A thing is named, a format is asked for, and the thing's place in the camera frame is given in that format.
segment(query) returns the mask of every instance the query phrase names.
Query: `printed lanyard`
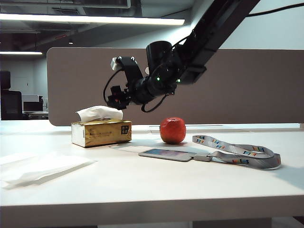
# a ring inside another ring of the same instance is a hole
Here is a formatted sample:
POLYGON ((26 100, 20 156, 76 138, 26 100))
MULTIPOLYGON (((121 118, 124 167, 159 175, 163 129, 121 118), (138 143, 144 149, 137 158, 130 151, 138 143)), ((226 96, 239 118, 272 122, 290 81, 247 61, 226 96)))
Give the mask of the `printed lanyard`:
POLYGON ((264 146, 254 146, 248 144, 230 144, 212 138, 207 135, 195 135, 192 138, 194 143, 208 146, 214 149, 220 149, 229 153, 215 151, 207 156, 195 155, 194 160, 209 162, 216 157, 224 162, 232 164, 244 164, 259 169, 270 169, 278 167, 281 164, 281 157, 278 153, 264 146))

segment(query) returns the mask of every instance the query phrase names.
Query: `black office chair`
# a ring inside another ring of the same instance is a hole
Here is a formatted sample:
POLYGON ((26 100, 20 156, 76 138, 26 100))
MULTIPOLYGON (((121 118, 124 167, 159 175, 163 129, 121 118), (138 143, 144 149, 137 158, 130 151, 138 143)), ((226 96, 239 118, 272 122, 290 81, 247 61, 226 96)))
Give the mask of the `black office chair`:
POLYGON ((22 120, 22 96, 19 91, 10 91, 10 72, 0 71, 1 120, 22 120))

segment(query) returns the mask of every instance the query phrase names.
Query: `red apple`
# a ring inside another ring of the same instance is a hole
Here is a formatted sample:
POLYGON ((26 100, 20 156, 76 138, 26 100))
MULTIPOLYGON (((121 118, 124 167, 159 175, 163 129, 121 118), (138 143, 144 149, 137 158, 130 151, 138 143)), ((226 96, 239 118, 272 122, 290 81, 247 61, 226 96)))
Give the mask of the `red apple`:
POLYGON ((179 144, 186 136, 184 120, 178 117, 164 119, 160 125, 160 134, 165 143, 179 144))

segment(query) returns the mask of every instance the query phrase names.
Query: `tissue box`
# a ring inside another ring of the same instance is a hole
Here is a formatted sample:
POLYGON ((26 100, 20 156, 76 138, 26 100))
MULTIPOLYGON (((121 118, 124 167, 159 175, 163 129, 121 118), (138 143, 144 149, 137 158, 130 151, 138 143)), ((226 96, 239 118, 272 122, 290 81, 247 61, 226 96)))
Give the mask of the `tissue box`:
POLYGON ((127 142, 132 139, 132 122, 108 119, 72 123, 72 143, 83 146, 99 146, 127 142))

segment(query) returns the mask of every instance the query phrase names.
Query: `fluorescent light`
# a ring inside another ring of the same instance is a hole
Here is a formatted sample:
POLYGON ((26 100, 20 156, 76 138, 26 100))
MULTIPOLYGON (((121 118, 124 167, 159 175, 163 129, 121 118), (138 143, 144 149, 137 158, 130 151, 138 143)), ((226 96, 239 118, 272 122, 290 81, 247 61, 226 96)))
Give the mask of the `fluorescent light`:
POLYGON ((42 55, 38 51, 0 51, 0 55, 42 55))
POLYGON ((162 18, 122 18, 122 17, 89 17, 66 15, 32 15, 0 13, 0 20, 29 20, 44 22, 91 22, 91 23, 120 23, 120 24, 151 24, 151 25, 183 25, 184 19, 162 18))

